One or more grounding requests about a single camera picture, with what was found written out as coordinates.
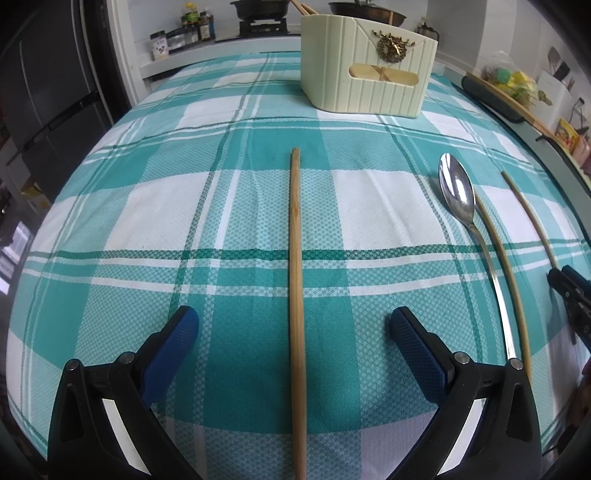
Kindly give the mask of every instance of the floor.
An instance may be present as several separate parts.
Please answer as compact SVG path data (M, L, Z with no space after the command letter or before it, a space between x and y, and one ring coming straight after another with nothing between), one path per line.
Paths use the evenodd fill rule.
M0 247L0 373L2 375L6 370L6 340L12 304L22 265L33 242L35 227L38 226L32 225L16 206L8 208L6 218L0 225L0 238L8 238L6 242L0 244L8 244Z
M40 220L10 205L0 224L0 421L28 461L45 478L47 464L12 418L6 391L6 351L12 305L22 267Z

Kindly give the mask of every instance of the spoon bowl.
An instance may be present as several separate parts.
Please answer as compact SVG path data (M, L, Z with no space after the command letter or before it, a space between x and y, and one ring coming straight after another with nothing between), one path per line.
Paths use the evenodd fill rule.
M476 209L474 189L466 170L450 153L439 159L439 185L453 216L472 230Z

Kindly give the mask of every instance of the refrigerator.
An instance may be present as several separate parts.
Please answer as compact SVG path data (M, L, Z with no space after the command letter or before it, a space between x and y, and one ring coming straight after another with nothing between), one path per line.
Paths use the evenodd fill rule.
M0 53L0 105L32 179L52 202L130 108L106 0L47 0Z

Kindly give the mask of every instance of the plastic bag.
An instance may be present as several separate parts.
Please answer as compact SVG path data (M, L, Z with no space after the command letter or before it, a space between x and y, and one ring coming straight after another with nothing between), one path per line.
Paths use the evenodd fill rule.
M534 100L543 100L539 96L536 81L520 71L504 51L491 56L484 68L483 78L526 107Z

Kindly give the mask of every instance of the gas stove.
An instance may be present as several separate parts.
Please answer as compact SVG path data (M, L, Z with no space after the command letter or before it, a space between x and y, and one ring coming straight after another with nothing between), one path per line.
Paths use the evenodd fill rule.
M287 34L287 20L285 18L269 23L256 23L250 20L240 22L240 38L274 37Z

